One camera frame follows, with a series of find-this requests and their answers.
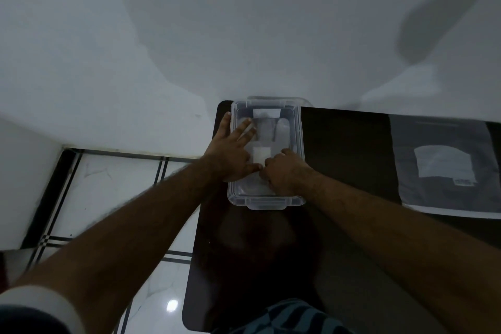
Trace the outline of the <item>blue patterned shirt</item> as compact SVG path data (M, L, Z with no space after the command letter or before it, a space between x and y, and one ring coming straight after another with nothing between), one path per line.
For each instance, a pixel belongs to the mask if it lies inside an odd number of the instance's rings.
M245 324L226 325L211 334L354 334L336 318L301 299L267 307Z

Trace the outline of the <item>clear plastic storage box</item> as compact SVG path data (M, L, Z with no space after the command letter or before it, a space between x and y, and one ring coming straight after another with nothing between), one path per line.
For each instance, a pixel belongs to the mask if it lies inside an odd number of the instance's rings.
M297 153L303 160L304 142L303 130L301 121L301 104L295 99L246 99L236 100L231 104L230 113L232 115L230 123L230 132L232 132L239 124L237 124L237 112L240 109L292 109L294 113L294 127L296 138L296 149L292 150ZM236 206L246 206L250 210L284 210L289 206L301 206L305 201L299 196L295 197L238 197L234 193L235 182L228 185L228 200Z

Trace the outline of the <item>dark sleeve with white cuff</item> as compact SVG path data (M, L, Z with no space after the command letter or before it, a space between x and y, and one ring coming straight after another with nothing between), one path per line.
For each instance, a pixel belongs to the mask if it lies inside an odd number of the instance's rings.
M0 294L0 334L87 334L68 299L34 285Z

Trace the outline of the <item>person's right forearm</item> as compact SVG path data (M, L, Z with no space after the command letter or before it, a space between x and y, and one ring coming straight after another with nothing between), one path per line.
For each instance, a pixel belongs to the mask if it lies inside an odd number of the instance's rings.
M296 188L449 332L501 334L500 249L310 168Z

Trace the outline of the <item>person's right hand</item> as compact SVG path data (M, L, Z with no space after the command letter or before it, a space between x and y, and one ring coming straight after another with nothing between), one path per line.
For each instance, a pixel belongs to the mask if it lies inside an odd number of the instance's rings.
M322 175L301 158L300 165L291 167L275 165L267 168L265 161L260 177L278 196L299 196L306 199L314 189L315 181Z

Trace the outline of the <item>person's left hand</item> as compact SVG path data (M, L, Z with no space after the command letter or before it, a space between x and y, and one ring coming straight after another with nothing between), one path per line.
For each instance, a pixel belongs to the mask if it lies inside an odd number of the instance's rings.
M232 132L228 131L224 139L218 139L217 130L200 161L221 181L229 183L247 177L250 174L240 174L240 170L244 164L252 164L251 155L245 147L256 132L249 118L244 119Z

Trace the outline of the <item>grey garment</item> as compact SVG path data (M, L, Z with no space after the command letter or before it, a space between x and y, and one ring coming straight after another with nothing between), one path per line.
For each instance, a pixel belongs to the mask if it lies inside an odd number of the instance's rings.
M249 129L255 128L253 138L244 149L250 155L251 164L265 166L265 160L279 154L282 149L296 149L294 113L292 109L245 108L237 112L237 124L249 118ZM259 172L254 172L235 182L234 193L238 197L268 197L275 193Z
M402 204L423 213L501 220L495 124L389 115Z

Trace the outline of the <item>person's left forearm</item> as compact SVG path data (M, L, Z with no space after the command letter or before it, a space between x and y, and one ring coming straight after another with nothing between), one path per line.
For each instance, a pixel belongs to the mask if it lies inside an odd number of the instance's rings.
M205 155L25 273L2 301L39 302L85 334L111 334L187 219L228 170Z

